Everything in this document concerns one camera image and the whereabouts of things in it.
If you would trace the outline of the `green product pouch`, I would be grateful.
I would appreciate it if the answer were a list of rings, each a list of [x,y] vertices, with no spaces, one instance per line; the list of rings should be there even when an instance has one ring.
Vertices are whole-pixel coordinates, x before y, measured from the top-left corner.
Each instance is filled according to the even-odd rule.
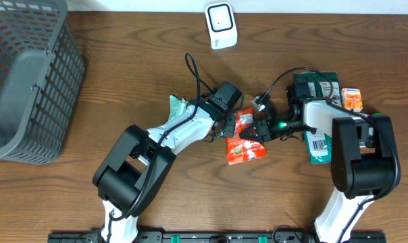
[[[340,97],[340,83],[336,72],[323,72],[333,85],[332,103],[342,106]],[[294,74],[295,82],[307,82],[313,97],[327,97],[330,94],[330,85],[325,78],[317,73],[304,72]],[[332,139],[329,135],[317,130],[315,134],[305,133],[307,148],[312,164],[325,164],[331,162]]]

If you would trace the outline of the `mint green wipes pack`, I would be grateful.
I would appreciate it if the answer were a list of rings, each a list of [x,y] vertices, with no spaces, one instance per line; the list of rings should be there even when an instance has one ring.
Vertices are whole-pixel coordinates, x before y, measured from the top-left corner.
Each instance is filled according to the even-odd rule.
[[[187,104],[188,102],[185,99],[179,99],[174,95],[170,95],[170,114],[168,121],[182,115],[186,110]]]

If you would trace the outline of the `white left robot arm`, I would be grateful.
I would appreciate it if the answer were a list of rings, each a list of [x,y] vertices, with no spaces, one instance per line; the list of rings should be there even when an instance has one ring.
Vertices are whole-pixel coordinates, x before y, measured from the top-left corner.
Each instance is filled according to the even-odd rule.
[[[133,242],[139,215],[159,192],[176,156],[233,111],[235,98],[200,98],[156,128],[126,128],[93,176],[105,208],[101,242]]]

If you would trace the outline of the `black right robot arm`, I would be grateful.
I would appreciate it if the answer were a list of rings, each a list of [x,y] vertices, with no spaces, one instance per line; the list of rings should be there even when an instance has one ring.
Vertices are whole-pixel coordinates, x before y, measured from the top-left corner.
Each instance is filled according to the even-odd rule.
[[[316,242],[346,242],[363,212],[390,194],[401,179],[392,122],[382,114],[345,109],[330,99],[295,99],[291,117],[254,121],[242,139],[260,143],[294,132],[323,132],[331,138],[332,195],[313,222]]]

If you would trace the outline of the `small orange box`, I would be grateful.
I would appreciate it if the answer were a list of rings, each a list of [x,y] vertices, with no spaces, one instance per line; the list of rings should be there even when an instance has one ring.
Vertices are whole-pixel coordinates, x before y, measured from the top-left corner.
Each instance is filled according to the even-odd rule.
[[[361,112],[363,109],[363,103],[360,90],[357,88],[343,88],[342,106],[345,109],[353,110],[354,112]]]

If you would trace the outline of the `orange snack packet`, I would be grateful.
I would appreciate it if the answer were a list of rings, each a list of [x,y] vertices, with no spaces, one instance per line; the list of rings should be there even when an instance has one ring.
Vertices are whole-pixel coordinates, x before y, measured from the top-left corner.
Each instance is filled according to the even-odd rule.
[[[226,158],[229,165],[259,159],[267,155],[262,143],[240,138],[240,133],[253,123],[253,108],[249,107],[235,113],[234,135],[226,139]]]

